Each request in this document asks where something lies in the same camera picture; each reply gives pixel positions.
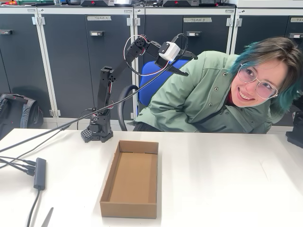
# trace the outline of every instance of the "open cardboard tray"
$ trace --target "open cardboard tray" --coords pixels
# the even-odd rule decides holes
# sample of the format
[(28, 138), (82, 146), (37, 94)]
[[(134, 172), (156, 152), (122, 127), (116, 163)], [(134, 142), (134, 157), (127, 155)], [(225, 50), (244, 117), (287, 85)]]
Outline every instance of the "open cardboard tray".
[(157, 217), (158, 143), (118, 143), (100, 200), (103, 217)]

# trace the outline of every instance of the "white table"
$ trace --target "white table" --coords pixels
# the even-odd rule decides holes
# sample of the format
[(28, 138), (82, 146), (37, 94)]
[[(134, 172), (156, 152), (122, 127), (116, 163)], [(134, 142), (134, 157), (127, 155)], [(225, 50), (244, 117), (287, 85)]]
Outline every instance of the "white table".
[[(14, 130), (0, 148), (45, 130)], [(5, 151), (16, 157), (49, 135)], [(119, 140), (159, 142), (158, 218), (102, 218), (99, 200)], [(284, 135), (114, 132), (85, 144), (63, 131), (26, 156), (47, 160), (47, 189), (32, 227), (54, 207), (49, 227), (301, 227), (303, 149)], [(33, 177), (0, 169), (0, 226), (26, 226)]]

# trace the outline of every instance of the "mouth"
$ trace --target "mouth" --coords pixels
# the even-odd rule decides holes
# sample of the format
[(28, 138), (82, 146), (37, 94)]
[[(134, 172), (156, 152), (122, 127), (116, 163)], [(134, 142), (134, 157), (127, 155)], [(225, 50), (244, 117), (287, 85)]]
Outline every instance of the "mouth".
[(237, 93), (238, 99), (240, 99), (243, 102), (248, 102), (248, 101), (252, 101), (255, 100), (254, 98), (249, 98), (247, 96), (245, 96), (241, 91), (240, 88), (238, 87), (238, 93)]

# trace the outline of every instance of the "nose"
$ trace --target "nose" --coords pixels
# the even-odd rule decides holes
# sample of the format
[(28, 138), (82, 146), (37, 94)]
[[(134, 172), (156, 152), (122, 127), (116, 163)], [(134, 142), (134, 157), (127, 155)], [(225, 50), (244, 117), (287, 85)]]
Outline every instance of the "nose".
[(255, 80), (251, 83), (248, 83), (245, 85), (245, 89), (247, 91), (247, 93), (249, 93), (250, 95), (253, 95), (256, 93), (256, 88), (257, 88), (257, 85), (258, 85), (258, 81)]

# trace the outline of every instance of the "chair backrest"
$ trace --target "chair backrest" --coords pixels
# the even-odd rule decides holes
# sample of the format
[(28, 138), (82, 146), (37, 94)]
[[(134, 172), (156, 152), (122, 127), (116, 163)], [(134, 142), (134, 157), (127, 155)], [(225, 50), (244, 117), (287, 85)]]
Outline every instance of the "chair backrest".
[[(187, 60), (178, 60), (174, 67), (180, 69), (183, 65), (185, 65), (188, 61)], [(154, 61), (150, 61), (146, 63), (142, 68), (142, 74), (146, 75), (149, 73), (153, 73), (160, 70), (160, 67), (155, 65)], [(148, 106), (153, 95), (158, 91), (158, 89), (165, 83), (165, 81), (172, 75), (172, 72), (164, 72), (161, 76), (155, 79), (150, 85), (145, 87), (139, 92), (139, 101), (145, 106)], [(140, 87), (151, 81), (156, 75), (151, 76), (142, 76)]]

